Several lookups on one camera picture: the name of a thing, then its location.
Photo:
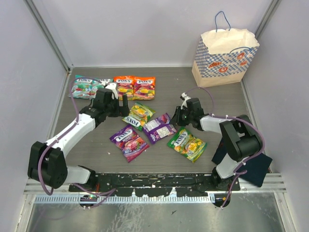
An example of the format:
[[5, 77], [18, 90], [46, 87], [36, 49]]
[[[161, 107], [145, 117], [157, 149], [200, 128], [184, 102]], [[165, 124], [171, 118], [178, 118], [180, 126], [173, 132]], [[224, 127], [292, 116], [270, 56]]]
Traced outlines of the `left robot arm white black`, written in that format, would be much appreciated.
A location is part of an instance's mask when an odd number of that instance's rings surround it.
[[127, 95], [119, 99], [114, 87], [98, 89], [91, 103], [79, 110], [65, 129], [46, 142], [36, 141], [31, 146], [28, 177], [40, 182], [43, 189], [77, 184], [85, 191], [94, 190], [97, 185], [96, 172], [84, 166], [67, 166], [66, 156], [107, 117], [125, 117], [128, 113]]

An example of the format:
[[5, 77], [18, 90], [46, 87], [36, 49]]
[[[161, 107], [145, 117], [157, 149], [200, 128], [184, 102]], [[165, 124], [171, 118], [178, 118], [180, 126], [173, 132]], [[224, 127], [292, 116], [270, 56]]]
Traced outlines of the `orange snack packet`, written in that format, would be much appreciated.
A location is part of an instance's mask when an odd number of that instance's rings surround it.
[[126, 95], [128, 100], [132, 100], [134, 95], [134, 76], [115, 76], [113, 80], [117, 84], [119, 100], [123, 99], [123, 95]]

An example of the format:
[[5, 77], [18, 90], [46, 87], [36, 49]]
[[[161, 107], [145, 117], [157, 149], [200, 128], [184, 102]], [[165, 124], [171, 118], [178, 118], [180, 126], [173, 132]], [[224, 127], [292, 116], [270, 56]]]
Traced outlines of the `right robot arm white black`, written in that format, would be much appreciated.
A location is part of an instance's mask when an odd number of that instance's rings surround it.
[[198, 98], [186, 94], [180, 98], [182, 104], [176, 107], [171, 120], [173, 125], [185, 127], [191, 124], [199, 131], [215, 132], [223, 138], [226, 154], [211, 173], [212, 186], [216, 190], [223, 190], [241, 166], [264, 151], [264, 138], [246, 115], [231, 117], [206, 114]]

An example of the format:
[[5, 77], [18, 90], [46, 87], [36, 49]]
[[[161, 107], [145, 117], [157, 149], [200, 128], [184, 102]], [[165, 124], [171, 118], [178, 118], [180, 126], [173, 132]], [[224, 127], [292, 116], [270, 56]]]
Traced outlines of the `yellow green Fox's candy bag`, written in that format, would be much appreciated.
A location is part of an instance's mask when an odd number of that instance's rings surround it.
[[194, 163], [206, 149], [207, 143], [196, 138], [185, 127], [180, 127], [167, 146]]

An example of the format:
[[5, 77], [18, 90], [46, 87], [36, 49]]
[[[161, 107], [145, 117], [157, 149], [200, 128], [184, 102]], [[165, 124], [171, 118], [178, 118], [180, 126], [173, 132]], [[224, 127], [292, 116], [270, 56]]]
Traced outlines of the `checkered paper bakery bag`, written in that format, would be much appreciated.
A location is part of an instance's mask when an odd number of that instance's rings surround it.
[[201, 34], [192, 66], [198, 87], [240, 82], [260, 44], [247, 29], [215, 29]]

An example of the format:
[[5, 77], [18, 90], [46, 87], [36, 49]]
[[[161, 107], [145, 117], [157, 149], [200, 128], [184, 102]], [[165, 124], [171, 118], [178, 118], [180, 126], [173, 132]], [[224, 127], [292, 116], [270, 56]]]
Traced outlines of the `purple Fox's berries candy bag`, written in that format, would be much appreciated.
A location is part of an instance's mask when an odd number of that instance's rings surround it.
[[122, 151], [128, 162], [133, 161], [149, 148], [149, 145], [135, 132], [131, 125], [126, 125], [115, 133], [110, 137], [110, 141]]

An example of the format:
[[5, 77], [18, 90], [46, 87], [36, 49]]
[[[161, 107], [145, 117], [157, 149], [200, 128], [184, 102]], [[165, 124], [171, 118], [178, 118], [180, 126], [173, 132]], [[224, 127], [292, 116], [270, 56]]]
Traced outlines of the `small purple snack packet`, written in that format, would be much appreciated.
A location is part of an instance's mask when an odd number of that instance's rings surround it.
[[157, 141], [171, 136], [177, 132], [175, 127], [170, 124], [170, 116], [165, 113], [149, 122], [147, 122], [142, 131], [145, 133], [151, 144], [155, 144]]

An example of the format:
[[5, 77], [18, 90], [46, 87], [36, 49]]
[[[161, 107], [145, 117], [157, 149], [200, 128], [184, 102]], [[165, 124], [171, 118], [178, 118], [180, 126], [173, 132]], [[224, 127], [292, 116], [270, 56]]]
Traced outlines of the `teal Fox's candy bag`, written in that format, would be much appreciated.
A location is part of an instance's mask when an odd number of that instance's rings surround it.
[[91, 91], [89, 93], [89, 98], [94, 99], [99, 88], [105, 88], [105, 86], [109, 83], [112, 83], [112, 79], [110, 78], [97, 78], [92, 81]]
[[89, 99], [93, 80], [82, 75], [75, 75], [75, 81], [71, 88], [72, 96], [79, 99]]

